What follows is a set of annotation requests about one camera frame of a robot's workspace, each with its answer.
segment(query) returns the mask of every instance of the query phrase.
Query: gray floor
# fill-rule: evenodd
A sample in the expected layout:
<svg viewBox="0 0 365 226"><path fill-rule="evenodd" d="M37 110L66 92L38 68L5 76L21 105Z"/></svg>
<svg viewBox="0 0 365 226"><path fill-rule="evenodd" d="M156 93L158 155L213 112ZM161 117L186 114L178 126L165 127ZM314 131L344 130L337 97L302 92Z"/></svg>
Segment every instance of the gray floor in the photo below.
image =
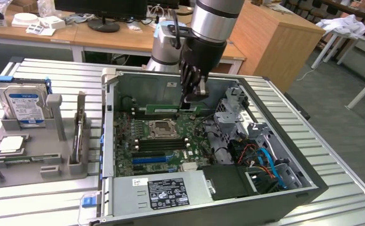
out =
<svg viewBox="0 0 365 226"><path fill-rule="evenodd" d="M310 55L301 75L310 70L317 52ZM10 56L72 60L68 50L0 45L0 71ZM310 124L365 182L365 98L349 111L344 106L365 84L333 62L322 63L288 91L310 114Z"/></svg>

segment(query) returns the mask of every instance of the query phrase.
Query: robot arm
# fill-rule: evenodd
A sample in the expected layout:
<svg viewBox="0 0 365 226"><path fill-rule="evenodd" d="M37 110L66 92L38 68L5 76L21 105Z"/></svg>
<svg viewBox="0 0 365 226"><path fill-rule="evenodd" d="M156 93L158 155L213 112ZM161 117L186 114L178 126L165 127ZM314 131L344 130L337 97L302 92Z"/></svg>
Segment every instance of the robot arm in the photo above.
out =
<svg viewBox="0 0 365 226"><path fill-rule="evenodd" d="M168 26L176 40L185 37L180 55L181 109L209 96L205 82L220 62L242 4L244 0L197 0L190 29Z"/></svg>

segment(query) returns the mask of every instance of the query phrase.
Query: metal workbench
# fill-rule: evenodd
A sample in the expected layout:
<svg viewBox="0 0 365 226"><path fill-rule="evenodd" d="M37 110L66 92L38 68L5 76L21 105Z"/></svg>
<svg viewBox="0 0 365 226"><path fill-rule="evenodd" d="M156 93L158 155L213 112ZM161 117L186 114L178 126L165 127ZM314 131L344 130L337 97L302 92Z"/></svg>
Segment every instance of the metal workbench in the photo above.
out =
<svg viewBox="0 0 365 226"><path fill-rule="evenodd" d="M52 80L52 91L62 94L62 117L73 117L78 91L86 92L86 116L92 119L88 177L85 179L0 188L1 225L77 225L78 199L97 190L101 126L101 70L113 65L24 59L9 63L2 75ZM296 208L278 222L282 225L365 225L365 184L337 153L285 100L273 84L246 77L284 130L321 175L329 190L312 204ZM261 116L254 112L258 121ZM82 212L80 219L94 217L96 209Z"/></svg>

